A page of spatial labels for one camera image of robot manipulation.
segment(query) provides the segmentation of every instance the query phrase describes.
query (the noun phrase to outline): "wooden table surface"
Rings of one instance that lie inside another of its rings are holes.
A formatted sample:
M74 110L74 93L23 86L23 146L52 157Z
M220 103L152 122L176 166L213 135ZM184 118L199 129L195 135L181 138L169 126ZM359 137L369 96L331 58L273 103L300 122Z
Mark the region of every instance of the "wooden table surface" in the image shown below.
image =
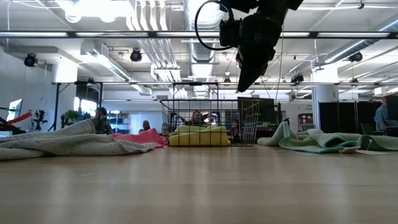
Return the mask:
M0 162L0 223L398 223L398 154L170 148Z

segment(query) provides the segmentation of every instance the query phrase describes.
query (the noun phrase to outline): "pink blanket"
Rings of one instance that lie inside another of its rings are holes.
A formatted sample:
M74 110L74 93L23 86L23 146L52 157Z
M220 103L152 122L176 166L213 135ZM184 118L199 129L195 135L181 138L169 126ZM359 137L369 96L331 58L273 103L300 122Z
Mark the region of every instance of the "pink blanket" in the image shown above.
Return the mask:
M115 139L125 140L138 144L154 143L155 147L164 147L166 145L165 140L163 140L159 136L156 129L154 128L143 131L139 134L111 134L111 136Z

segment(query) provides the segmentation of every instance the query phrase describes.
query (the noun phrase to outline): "yellow cushion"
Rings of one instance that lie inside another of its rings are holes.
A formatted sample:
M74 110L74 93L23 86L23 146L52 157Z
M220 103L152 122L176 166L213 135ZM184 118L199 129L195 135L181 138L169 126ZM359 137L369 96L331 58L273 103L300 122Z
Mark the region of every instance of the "yellow cushion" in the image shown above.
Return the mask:
M230 146L226 128L181 126L169 137L171 146Z

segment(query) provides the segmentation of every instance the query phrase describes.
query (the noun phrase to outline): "wire cage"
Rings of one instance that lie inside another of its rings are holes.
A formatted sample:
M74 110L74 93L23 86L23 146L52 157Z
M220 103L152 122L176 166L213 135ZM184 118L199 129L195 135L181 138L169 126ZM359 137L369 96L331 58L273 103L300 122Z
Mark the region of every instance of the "wire cage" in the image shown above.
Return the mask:
M169 146L253 146L261 100L161 100Z

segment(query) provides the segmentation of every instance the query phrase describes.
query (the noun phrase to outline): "black cable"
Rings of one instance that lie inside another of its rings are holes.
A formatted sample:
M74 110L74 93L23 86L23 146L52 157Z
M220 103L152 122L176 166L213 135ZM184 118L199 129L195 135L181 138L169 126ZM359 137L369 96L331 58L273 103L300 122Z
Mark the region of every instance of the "black cable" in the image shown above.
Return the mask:
M229 50L229 49L233 48L233 46L221 47L221 48L209 47L209 46L207 46L207 45L202 41L202 39L201 39L200 36L199 36L199 31L198 31L198 18L199 18L199 13L200 13L201 9L203 8L203 6L205 6L205 5L208 4L208 3L216 3L216 4L219 4L220 6L223 6L223 7L224 7L225 9L227 9L227 11L228 11L229 19L234 19L234 14L233 14L233 12L232 12L232 9L227 8L227 7L224 6L221 2L215 1L215 0L209 0L209 1L204 2L204 3L198 8L197 14L196 14L196 16L195 16L195 33L196 33L196 35L197 35L197 38L198 38L198 40L199 40L199 43L201 43L202 46L204 46L205 48L207 48L207 49L209 49L209 50L216 50L216 51L219 51L219 50Z

